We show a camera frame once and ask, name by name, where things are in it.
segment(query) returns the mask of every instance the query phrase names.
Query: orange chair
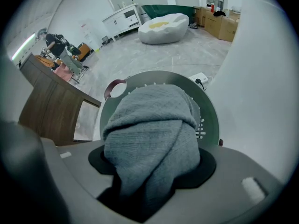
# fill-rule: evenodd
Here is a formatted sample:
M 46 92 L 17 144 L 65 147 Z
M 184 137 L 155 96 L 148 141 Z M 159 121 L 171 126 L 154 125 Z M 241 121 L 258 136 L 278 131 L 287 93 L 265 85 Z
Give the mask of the orange chair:
M 78 56 L 78 61 L 82 60 L 83 57 L 86 56 L 86 54 L 90 53 L 90 49 L 86 44 L 83 44 L 79 50 L 81 51 L 81 54 Z

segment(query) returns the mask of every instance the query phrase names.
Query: tiled floor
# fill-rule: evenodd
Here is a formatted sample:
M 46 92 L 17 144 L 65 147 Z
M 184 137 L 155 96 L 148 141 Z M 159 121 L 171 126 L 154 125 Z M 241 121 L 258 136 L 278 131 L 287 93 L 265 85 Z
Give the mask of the tiled floor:
M 104 91 L 115 79 L 147 70 L 167 70 L 190 77 L 199 72 L 214 77 L 228 53 L 231 43 L 218 40 L 203 28 L 188 29 L 184 38 L 176 43 L 147 45 L 138 39 L 137 31 L 121 36 L 93 53 L 84 62 L 90 69 L 80 84 L 81 91 L 104 102 Z M 125 85 L 117 85 L 112 96 L 118 96 Z M 77 120 L 74 139 L 98 140 L 100 138 L 100 112 L 83 104 Z

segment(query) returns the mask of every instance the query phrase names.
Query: chair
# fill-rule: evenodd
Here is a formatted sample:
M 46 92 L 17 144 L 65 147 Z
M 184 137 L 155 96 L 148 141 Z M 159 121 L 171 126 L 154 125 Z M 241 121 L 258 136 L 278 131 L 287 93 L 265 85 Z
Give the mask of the chair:
M 182 13 L 156 17 L 139 27 L 138 36 L 146 44 L 177 42 L 184 37 L 188 24 L 189 17 Z

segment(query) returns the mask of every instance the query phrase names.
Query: bottle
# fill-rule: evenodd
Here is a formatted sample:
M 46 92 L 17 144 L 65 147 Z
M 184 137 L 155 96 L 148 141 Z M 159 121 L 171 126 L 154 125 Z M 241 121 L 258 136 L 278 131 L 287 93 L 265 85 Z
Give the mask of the bottle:
M 215 4 L 214 4 L 214 3 L 211 3 L 211 13 L 214 12 L 214 7 L 215 7 Z

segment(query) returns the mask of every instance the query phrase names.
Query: gray knitted cloth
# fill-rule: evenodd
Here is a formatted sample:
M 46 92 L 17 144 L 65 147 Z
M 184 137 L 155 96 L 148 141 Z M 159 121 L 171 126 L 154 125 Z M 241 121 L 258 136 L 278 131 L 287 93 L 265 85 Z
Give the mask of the gray knitted cloth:
M 139 212 L 152 215 L 169 199 L 173 180 L 200 160 L 197 104 L 175 85 L 135 89 L 103 131 L 104 155 L 121 179 L 119 201 L 144 185 Z

